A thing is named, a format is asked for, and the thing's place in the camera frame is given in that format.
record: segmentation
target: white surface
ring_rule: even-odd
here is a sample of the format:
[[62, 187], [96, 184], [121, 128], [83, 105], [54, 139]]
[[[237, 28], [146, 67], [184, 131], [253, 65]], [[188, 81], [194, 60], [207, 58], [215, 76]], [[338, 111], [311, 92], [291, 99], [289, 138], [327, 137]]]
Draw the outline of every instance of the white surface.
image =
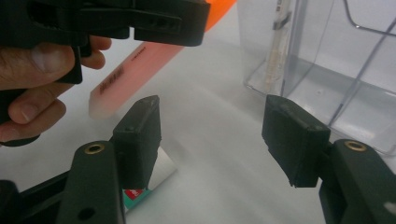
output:
[[158, 156], [152, 170], [151, 178], [148, 182], [148, 189], [157, 188], [166, 178], [176, 170], [175, 164], [171, 161], [162, 147], [158, 148]]
[[177, 172], [127, 214], [128, 223], [323, 223], [318, 189], [291, 188], [261, 137], [263, 103], [242, 85], [235, 7], [198, 48], [183, 49], [122, 110], [88, 116], [90, 90], [136, 46], [115, 41], [106, 68], [62, 98], [66, 116], [27, 147], [0, 148], [0, 179], [27, 189], [69, 169], [81, 145], [107, 140], [138, 99], [161, 99], [162, 147]]

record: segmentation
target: finger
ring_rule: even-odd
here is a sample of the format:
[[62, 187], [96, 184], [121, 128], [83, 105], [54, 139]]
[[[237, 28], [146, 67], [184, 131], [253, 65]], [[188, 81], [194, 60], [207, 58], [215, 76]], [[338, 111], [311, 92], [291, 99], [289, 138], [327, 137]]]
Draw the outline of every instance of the finger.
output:
[[73, 85], [50, 83], [45, 86], [26, 90], [15, 99], [8, 108], [11, 119], [19, 124], [26, 124], [47, 109], [62, 93]]
[[18, 124], [8, 121], [0, 125], [0, 142], [31, 138], [52, 127], [66, 112], [66, 106], [60, 100], [55, 100], [46, 110], [32, 122]]
[[92, 49], [104, 50], [111, 47], [111, 39], [107, 37], [91, 35], [90, 41]]
[[33, 49], [0, 48], [0, 90], [51, 83], [74, 66], [73, 50], [43, 43]]
[[93, 69], [101, 69], [105, 66], [105, 55], [99, 50], [93, 50], [92, 55], [88, 58], [81, 58], [81, 64]]

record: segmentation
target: clear plastic container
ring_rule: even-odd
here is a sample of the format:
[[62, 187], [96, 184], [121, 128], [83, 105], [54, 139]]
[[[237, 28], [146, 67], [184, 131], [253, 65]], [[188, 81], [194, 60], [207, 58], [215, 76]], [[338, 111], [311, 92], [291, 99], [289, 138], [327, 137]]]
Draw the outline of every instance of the clear plastic container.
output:
[[[259, 37], [265, 43], [258, 45], [244, 8], [286, 1], [253, 2], [238, 2], [245, 85], [262, 96], [288, 97], [334, 133], [395, 155], [396, 1], [290, 1], [291, 20], [281, 32], [256, 29], [273, 37]], [[277, 20], [278, 13], [266, 10]]]

